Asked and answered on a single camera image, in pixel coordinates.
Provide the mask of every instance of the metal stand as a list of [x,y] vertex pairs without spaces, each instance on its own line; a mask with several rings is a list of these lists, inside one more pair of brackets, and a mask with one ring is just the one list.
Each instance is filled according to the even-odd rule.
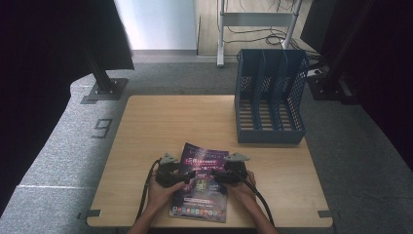
[[81,103],[95,104],[98,100],[118,100],[121,97],[122,91],[128,84],[128,79],[110,79],[106,74],[106,71],[99,67],[98,62],[96,61],[89,44],[83,38],[83,35],[79,35],[79,39],[88,67],[91,69],[94,79],[96,79],[96,83],[92,87],[91,92],[88,96],[83,97]]
[[343,104],[358,104],[357,81],[344,72],[344,57],[347,55],[358,30],[367,17],[375,0],[368,0],[356,23],[350,28],[343,45],[337,53],[328,72],[309,71],[307,83],[311,89],[314,99],[318,100],[340,100]]
[[287,49],[298,19],[302,0],[297,0],[292,13],[225,13],[225,0],[221,0],[219,14],[219,40],[217,66],[224,66],[224,26],[277,26],[288,27],[282,47]]

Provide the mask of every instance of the wooden table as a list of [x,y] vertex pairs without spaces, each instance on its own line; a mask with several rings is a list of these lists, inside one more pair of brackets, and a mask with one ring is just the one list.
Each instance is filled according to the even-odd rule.
[[[319,178],[303,138],[298,145],[238,144],[234,96],[130,97],[107,160],[89,216],[90,226],[132,226],[144,180],[165,152],[180,158],[185,142],[250,157],[257,188],[270,206],[277,227],[329,227]],[[253,227],[231,194],[227,222],[170,217],[168,208],[155,227]]]

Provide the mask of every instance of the white wall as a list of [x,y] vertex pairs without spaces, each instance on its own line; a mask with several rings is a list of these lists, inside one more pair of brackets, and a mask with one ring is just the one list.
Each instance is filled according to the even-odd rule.
[[196,50],[194,0],[115,0],[131,50]]

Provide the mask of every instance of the gray carpet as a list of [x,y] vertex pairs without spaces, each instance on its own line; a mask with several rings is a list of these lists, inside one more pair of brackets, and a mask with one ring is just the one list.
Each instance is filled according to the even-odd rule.
[[[64,114],[0,219],[0,233],[125,233],[126,228],[89,227],[85,217],[128,97],[232,95],[237,66],[136,63],[135,71],[108,71],[129,83],[120,100],[96,104],[81,104],[94,84],[92,75],[73,83]],[[315,101],[306,86],[301,115],[335,227],[281,228],[281,233],[412,234],[413,174],[363,109]],[[107,135],[96,128],[99,120],[111,120]],[[184,233],[167,233],[176,231]]]

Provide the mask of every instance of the stand base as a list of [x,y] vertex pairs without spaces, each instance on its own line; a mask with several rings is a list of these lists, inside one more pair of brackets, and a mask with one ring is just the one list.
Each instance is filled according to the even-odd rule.
[[352,81],[353,77],[342,75],[337,84],[331,84],[327,73],[317,69],[309,71],[307,76],[313,99],[340,100],[343,104],[358,104],[356,87]]
[[88,96],[84,96],[81,104],[95,104],[98,100],[118,100],[121,97],[122,91],[128,84],[127,78],[113,78],[111,91],[102,91],[97,83],[92,87]]
[[224,67],[224,43],[222,43],[222,46],[219,46],[218,42],[218,54],[216,56],[216,65],[218,67]]

